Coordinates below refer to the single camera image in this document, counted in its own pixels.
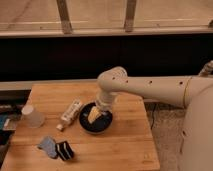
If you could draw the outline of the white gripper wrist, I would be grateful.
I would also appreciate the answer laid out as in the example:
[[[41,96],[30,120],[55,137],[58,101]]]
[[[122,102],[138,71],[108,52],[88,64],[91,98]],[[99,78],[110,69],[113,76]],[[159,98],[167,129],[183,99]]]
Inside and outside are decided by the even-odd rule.
[[[96,106],[92,107],[88,115],[88,121],[94,122],[98,117],[100,117],[101,112],[99,110],[110,111],[112,109],[116,96],[117,96],[117,93],[115,92],[100,91],[97,94],[96,101],[95,101],[95,104],[97,107]]]

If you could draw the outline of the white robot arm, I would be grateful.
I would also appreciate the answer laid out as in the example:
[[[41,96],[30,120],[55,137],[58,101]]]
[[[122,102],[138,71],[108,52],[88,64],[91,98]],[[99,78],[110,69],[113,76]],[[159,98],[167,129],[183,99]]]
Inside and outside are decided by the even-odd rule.
[[[213,171],[213,60],[191,76],[129,77],[123,67],[114,67],[102,72],[97,83],[90,123],[112,108],[118,92],[185,108],[179,171]]]

